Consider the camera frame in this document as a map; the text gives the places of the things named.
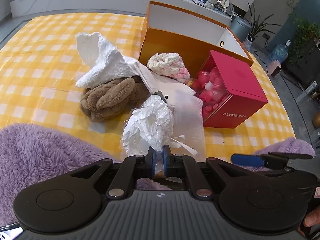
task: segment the water bottle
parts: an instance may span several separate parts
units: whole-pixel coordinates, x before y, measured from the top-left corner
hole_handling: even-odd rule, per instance
[[[287,41],[285,45],[278,44],[273,49],[273,51],[268,55],[268,59],[271,61],[278,60],[280,64],[286,60],[288,57],[288,47],[291,44],[291,41]]]

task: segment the white plastic bag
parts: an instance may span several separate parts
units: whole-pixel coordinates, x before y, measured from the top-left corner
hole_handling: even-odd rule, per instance
[[[121,145],[128,156],[147,155],[151,146],[157,152],[173,135],[173,114],[160,96],[151,95],[132,112],[121,138]]]
[[[77,33],[76,43],[81,59],[91,68],[77,81],[77,87],[95,88],[116,78],[138,75],[133,66],[138,61],[130,57],[125,60],[100,33]]]

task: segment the logo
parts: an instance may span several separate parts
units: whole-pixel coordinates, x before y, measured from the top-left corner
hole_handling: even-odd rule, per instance
[[[320,198],[320,187],[316,188],[315,198]]]
[[[225,116],[232,116],[232,117],[241,117],[241,118],[246,118],[246,115],[242,115],[242,114],[230,114],[230,113],[224,113],[223,115]]]
[[[165,194],[161,192],[161,193],[158,193],[156,196],[159,198],[162,198],[162,197],[165,197]]]

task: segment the white counter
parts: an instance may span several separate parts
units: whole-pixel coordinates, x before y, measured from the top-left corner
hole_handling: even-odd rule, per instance
[[[107,9],[144,16],[150,1],[194,11],[226,25],[231,22],[230,17],[196,5],[192,0],[15,0],[11,2],[11,12],[14,18],[48,11],[79,9]]]

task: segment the gray canister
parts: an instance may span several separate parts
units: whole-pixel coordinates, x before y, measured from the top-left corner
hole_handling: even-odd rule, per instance
[[[245,38],[248,36],[252,27],[247,20],[240,18],[239,16],[233,17],[230,25],[230,29],[238,37],[241,43],[244,42]]]

